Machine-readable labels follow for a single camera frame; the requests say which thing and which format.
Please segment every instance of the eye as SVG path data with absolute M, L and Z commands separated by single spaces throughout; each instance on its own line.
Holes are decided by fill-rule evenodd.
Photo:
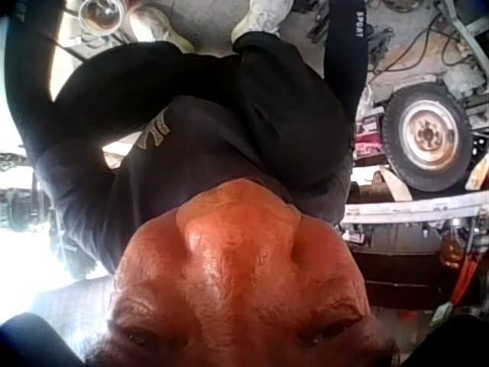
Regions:
M 158 335 L 143 330 L 122 330 L 122 333 L 136 346 L 145 349 L 157 348 L 160 340 Z
M 336 338 L 339 334 L 343 333 L 345 330 L 349 329 L 349 325 L 345 325 L 345 323 L 334 323 L 332 325 L 327 326 L 320 333 L 316 334 L 312 340 L 311 344 L 313 346 L 317 346 L 320 343 L 326 343 L 330 340 Z
M 331 323 L 320 330 L 313 328 L 315 331 L 311 331 L 312 329 L 309 329 L 309 332 L 300 334 L 299 338 L 307 346 L 317 346 L 318 344 L 327 343 L 330 340 L 333 340 L 339 334 L 352 327 L 356 322 L 356 320 L 340 320 Z

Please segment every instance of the black sleeve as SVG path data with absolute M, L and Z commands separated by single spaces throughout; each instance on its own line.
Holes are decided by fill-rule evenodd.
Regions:
M 334 226 L 339 224 L 345 216 L 352 169 L 353 156 L 349 154 L 332 177 L 309 187 L 289 188 L 294 205 L 308 216 L 314 216 Z
M 56 34 L 62 5 L 62 0 L 32 1 L 23 18 L 9 21 L 4 65 L 8 110 L 67 234 L 113 271 L 108 251 L 117 243 L 105 238 L 108 228 L 114 228 L 108 212 L 115 175 L 102 149 L 83 137 L 83 123 L 50 97 L 53 44 L 45 36 Z
M 115 174 L 108 168 L 102 149 L 86 139 L 65 141 L 45 152 L 34 172 L 67 235 L 112 273 L 118 262 L 114 254 L 121 246 L 110 236 L 113 222 L 118 220 L 109 215 Z

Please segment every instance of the wheel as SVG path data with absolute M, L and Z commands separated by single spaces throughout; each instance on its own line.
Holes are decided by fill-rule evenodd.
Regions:
M 394 94 L 382 124 L 384 152 L 411 187 L 436 192 L 456 184 L 471 160 L 472 131 L 464 109 L 442 86 L 409 86 Z
M 409 13 L 421 6 L 423 0 L 384 0 L 385 6 L 398 13 Z

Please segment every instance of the sneaker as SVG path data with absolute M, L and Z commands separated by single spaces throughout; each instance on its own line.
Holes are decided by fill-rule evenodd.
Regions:
M 293 0 L 250 0 L 250 10 L 231 33 L 232 43 L 248 32 L 280 36 L 278 29 L 292 10 Z
M 129 15 L 132 31 L 139 42 L 166 41 L 177 46 L 184 54 L 192 54 L 193 45 L 171 27 L 170 20 L 160 10 L 143 6 Z

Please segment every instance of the man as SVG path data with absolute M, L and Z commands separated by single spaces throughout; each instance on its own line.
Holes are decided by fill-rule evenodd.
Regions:
M 38 180 L 70 237 L 115 274 L 88 365 L 391 364 L 331 226 L 365 82 L 364 3 L 331 1 L 325 80 L 279 38 L 292 4 L 251 0 L 238 55 L 222 59 L 191 54 L 161 11 L 139 8 L 131 26 L 152 42 L 93 57 L 55 103 L 42 78 L 26 91 L 7 75 Z M 29 80 L 25 57 L 6 62 Z M 111 172 L 101 147 L 138 129 Z

